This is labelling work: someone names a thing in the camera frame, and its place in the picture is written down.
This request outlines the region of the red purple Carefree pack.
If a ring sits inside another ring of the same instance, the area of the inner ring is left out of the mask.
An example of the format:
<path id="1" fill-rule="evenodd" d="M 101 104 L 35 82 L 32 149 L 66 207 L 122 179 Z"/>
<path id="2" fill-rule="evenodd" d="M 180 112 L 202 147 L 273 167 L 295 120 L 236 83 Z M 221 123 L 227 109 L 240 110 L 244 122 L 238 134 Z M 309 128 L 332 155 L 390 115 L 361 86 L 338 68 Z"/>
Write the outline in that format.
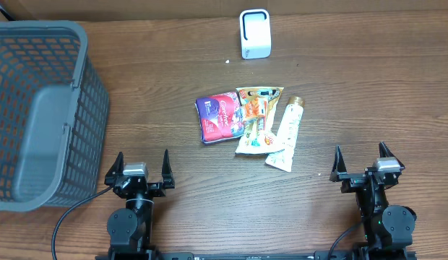
<path id="1" fill-rule="evenodd" d="M 203 143 L 235 139 L 244 134 L 243 111 L 235 92 L 197 98 L 195 106 Z"/>

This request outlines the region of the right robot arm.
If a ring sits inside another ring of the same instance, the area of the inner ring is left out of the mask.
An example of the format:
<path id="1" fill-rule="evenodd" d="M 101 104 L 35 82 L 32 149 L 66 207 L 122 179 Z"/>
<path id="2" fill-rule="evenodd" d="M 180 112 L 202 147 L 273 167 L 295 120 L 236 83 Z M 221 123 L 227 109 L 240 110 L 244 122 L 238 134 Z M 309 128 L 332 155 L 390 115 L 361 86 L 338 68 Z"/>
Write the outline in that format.
<path id="1" fill-rule="evenodd" d="M 326 259 L 393 259 L 416 260 L 416 252 L 408 251 L 413 243 L 416 213 L 401 205 L 391 205 L 385 191 L 396 186 L 404 164 L 394 156 L 384 142 L 379 143 L 379 157 L 362 173 L 349 173 L 340 147 L 335 148 L 335 161 L 329 180 L 341 183 L 342 193 L 354 193 L 361 221 L 344 231 L 331 245 Z M 349 251 L 336 253 L 339 242 L 359 227 L 365 232 L 365 242 Z"/>

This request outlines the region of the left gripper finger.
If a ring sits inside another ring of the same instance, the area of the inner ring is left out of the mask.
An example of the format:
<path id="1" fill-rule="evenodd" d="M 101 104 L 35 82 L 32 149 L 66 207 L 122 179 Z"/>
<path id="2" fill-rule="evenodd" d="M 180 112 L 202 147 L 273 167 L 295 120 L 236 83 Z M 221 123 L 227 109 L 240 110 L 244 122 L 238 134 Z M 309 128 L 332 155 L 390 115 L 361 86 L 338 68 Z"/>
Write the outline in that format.
<path id="1" fill-rule="evenodd" d="M 174 189 L 175 181 L 173 177 L 173 172 L 171 170 L 171 164 L 169 160 L 168 150 L 166 149 L 163 156 L 162 173 L 163 187 L 164 189 Z"/>
<path id="2" fill-rule="evenodd" d="M 115 162 L 112 164 L 110 169 L 105 175 L 104 184 L 114 185 L 119 176 L 123 174 L 124 170 L 124 155 L 123 152 L 119 152 Z"/>

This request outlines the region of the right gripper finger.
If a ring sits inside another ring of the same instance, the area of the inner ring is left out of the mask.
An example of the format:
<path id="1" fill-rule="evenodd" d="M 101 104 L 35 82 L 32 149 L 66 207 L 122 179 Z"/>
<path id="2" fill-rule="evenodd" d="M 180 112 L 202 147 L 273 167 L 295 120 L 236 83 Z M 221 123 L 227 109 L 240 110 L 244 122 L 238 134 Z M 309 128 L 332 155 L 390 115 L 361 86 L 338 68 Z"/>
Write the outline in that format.
<path id="1" fill-rule="evenodd" d="M 332 166 L 329 180 L 331 182 L 339 182 L 343 179 L 343 175 L 346 174 L 346 167 L 343 159 L 343 155 L 340 150 L 340 146 L 335 148 L 335 160 Z"/>
<path id="2" fill-rule="evenodd" d="M 401 170 L 405 169 L 404 164 L 390 151 L 390 149 L 383 141 L 379 143 L 379 154 L 380 158 L 393 157 L 399 163 L 400 169 Z"/>

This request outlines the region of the orange small snack packet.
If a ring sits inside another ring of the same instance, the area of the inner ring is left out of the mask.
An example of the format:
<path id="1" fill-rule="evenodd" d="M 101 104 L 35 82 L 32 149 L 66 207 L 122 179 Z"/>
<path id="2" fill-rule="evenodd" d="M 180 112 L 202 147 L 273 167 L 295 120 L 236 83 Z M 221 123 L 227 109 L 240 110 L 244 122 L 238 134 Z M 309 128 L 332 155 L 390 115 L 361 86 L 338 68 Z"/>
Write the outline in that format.
<path id="1" fill-rule="evenodd" d="M 249 124 L 267 115 L 268 99 L 266 97 L 256 97 L 242 106 L 243 122 Z"/>

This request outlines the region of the yellow snack bag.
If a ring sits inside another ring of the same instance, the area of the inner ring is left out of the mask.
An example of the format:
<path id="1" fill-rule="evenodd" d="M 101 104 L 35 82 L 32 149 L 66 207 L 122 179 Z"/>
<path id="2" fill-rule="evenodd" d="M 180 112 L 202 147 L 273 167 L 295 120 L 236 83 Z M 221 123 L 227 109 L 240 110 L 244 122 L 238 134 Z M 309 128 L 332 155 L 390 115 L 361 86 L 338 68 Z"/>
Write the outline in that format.
<path id="1" fill-rule="evenodd" d="M 239 87 L 236 90 L 242 105 L 254 98 L 268 99 L 267 115 L 251 123 L 245 123 L 244 135 L 239 140 L 236 154 L 262 155 L 281 151 L 282 145 L 273 134 L 272 125 L 283 87 Z"/>

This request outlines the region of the white cosmetic tube gold cap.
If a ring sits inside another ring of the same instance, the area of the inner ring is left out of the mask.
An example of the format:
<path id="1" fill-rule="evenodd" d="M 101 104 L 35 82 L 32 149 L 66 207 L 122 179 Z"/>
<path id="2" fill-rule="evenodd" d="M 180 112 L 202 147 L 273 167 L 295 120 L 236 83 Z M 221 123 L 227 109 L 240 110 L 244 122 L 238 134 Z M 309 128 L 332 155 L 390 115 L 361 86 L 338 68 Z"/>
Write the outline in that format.
<path id="1" fill-rule="evenodd" d="M 289 98 L 277 130 L 277 138 L 281 141 L 283 150 L 269 154 L 265 160 L 267 165 L 291 172 L 304 106 L 303 98 L 297 96 Z"/>

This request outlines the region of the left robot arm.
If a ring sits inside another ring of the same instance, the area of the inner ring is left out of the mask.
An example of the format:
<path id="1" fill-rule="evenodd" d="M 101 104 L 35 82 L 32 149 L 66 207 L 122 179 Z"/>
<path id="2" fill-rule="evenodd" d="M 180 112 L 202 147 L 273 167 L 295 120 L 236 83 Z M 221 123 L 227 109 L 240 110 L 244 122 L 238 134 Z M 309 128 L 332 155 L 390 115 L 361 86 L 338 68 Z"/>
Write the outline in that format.
<path id="1" fill-rule="evenodd" d="M 151 244 L 154 199 L 165 197 L 168 189 L 175 188 L 168 151 L 164 152 L 162 180 L 148 181 L 144 162 L 125 163 L 120 152 L 105 175 L 104 184 L 126 201 L 107 221 L 110 235 L 109 259 L 157 260 L 163 256 Z"/>

